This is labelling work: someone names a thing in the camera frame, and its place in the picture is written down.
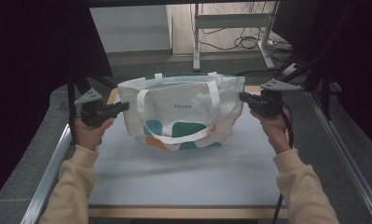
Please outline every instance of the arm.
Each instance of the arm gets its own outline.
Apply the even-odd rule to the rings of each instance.
[[[48,206],[39,223],[88,223],[88,197],[95,184],[93,164],[104,130],[113,124],[107,120],[100,128],[75,120],[77,145],[72,159],[64,161],[59,181],[48,199]]]
[[[287,204],[292,224],[338,223],[337,215],[323,192],[319,177],[304,164],[298,151],[290,148],[285,124],[280,116],[266,119],[251,111],[261,121],[264,132],[277,156],[273,159],[279,170],[277,184]]]

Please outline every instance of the sleeve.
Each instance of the sleeve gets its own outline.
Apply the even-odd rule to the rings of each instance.
[[[319,177],[301,161],[297,149],[281,153],[273,160],[279,170],[277,184],[287,205],[289,223],[339,223]]]
[[[98,152],[76,146],[72,159],[62,163],[40,224],[89,222],[88,197],[96,180],[93,164],[97,157]]]

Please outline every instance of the tote bag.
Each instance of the tote bag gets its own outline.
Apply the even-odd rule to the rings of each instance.
[[[118,84],[129,135],[170,150],[226,145],[241,115],[244,77],[155,74]]]

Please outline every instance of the bag handle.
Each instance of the bag handle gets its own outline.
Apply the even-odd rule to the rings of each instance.
[[[209,126],[205,129],[202,129],[196,133],[192,133],[190,135],[181,136],[181,137],[170,137],[170,136],[163,136],[158,135],[148,128],[147,123],[145,121],[145,96],[149,93],[149,90],[140,90],[140,92],[137,94],[137,113],[139,115],[140,121],[143,123],[145,128],[151,132],[151,135],[155,137],[156,139],[160,140],[163,143],[166,144],[178,144],[178,143],[184,143],[184,142],[191,142],[196,141],[198,139],[201,139],[203,137],[206,137],[209,133],[209,131],[213,127],[213,122],[218,116],[218,112],[220,109],[220,95],[218,93],[217,83],[212,80],[209,82],[206,82],[206,85],[209,89],[209,93],[212,99],[212,107],[213,107],[213,113],[211,115],[211,120],[209,123]]]

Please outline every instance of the hand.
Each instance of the hand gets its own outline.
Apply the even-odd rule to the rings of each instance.
[[[101,144],[104,131],[108,129],[114,122],[114,119],[106,120],[101,127],[94,128],[86,125],[81,118],[75,119],[75,132],[77,144],[90,150]]]
[[[290,111],[285,108],[283,111],[287,118],[289,118]],[[270,144],[273,146],[273,149],[275,149],[276,154],[280,154],[291,149],[288,145],[288,140],[285,135],[286,125],[280,115],[274,118],[264,118],[255,113],[253,110],[250,110],[250,113],[260,120],[262,129],[267,135]]]

